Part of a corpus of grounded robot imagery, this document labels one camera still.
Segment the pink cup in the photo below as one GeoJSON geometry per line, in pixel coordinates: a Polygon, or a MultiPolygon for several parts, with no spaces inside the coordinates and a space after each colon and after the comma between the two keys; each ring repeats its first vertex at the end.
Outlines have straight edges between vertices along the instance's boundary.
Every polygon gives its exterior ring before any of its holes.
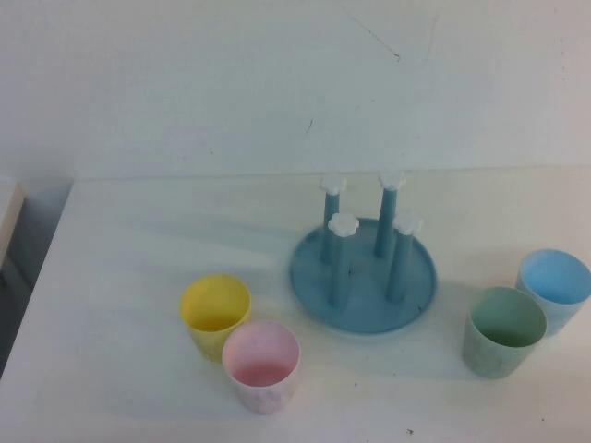
{"type": "Polygon", "coordinates": [[[223,369],[240,400],[255,413],[276,413],[294,394],[299,343],[285,325],[270,320],[237,328],[225,342],[223,369]]]}

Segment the white wall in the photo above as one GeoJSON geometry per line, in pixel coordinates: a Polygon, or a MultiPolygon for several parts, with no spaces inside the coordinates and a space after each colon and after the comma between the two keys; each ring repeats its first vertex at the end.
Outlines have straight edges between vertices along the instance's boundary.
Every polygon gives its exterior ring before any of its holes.
{"type": "Polygon", "coordinates": [[[0,174],[35,198],[45,177],[591,163],[590,20],[583,0],[3,0],[0,174]]]}

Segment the green cup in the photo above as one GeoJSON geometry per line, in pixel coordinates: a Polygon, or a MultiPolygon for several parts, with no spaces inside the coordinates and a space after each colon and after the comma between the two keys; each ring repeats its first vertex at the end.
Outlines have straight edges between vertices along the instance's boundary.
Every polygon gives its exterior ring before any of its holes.
{"type": "Polygon", "coordinates": [[[542,340],[547,326],[544,311],[526,293],[486,289],[468,313],[464,361],[482,377],[507,377],[542,340]]]}

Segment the blue cup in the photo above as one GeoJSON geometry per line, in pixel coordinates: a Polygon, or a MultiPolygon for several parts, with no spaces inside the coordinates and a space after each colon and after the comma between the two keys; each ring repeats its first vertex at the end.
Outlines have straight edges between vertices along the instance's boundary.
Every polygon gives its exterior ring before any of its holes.
{"type": "Polygon", "coordinates": [[[591,294],[591,272],[566,252],[540,249],[521,262],[515,289],[529,293],[542,306],[548,319],[547,335],[554,335],[591,294]]]}

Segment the yellow cup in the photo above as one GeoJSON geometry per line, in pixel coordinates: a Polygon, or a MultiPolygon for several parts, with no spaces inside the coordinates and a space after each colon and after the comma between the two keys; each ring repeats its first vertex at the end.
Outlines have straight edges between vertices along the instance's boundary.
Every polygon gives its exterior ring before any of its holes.
{"type": "Polygon", "coordinates": [[[203,356],[220,363],[228,336],[250,320],[250,291],[231,275],[209,275],[187,288],[180,315],[203,356]]]}

